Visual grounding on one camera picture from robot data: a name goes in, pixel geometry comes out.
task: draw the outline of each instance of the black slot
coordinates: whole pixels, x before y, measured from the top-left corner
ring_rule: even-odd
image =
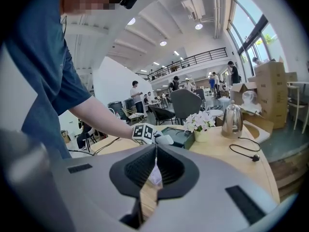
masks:
[[[256,223],[266,215],[241,187],[234,186],[225,190],[250,225]]]
[[[79,165],[75,167],[69,167],[68,171],[70,174],[73,174],[73,173],[77,173],[77,172],[80,172],[80,171],[83,171],[89,168],[92,168],[92,166],[89,163],[87,163],[87,164],[83,164],[83,165]]]

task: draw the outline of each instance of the ceiling light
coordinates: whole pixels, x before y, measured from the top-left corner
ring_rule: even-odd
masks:
[[[133,25],[135,23],[135,18],[132,18],[132,20],[129,21],[128,25]]]
[[[200,30],[202,27],[203,27],[202,24],[197,24],[197,25],[195,26],[195,29]]]

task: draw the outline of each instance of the white flowers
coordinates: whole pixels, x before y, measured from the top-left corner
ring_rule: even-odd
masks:
[[[209,114],[204,111],[200,111],[198,114],[192,114],[184,123],[184,129],[186,131],[206,131],[210,127],[214,127],[215,123],[212,119],[212,116],[209,116]]]

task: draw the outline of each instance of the round table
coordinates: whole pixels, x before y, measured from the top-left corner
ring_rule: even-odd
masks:
[[[209,115],[213,116],[213,117],[222,116],[223,115],[223,111],[222,110],[217,110],[217,109],[209,110]]]

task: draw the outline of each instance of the gray chair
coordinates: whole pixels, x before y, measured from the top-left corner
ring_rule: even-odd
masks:
[[[150,105],[149,107],[151,108],[151,110],[154,113],[155,125],[157,125],[158,122],[159,122],[159,126],[160,126],[165,121],[171,121],[172,125],[173,125],[173,119],[175,119],[175,123],[177,121],[178,124],[179,124],[178,118],[175,117],[175,113],[173,113],[173,112],[171,112],[169,110],[163,109],[163,108],[156,107],[156,106],[151,106]]]
[[[180,119],[181,125],[183,119],[186,120],[189,115],[199,113],[202,99],[195,93],[183,88],[171,92],[170,96],[173,100],[175,115]]]
[[[199,97],[202,99],[203,101],[203,107],[205,107],[205,92],[204,89],[202,88],[198,88],[196,90],[193,91],[194,93],[196,93],[197,95],[199,95]]]

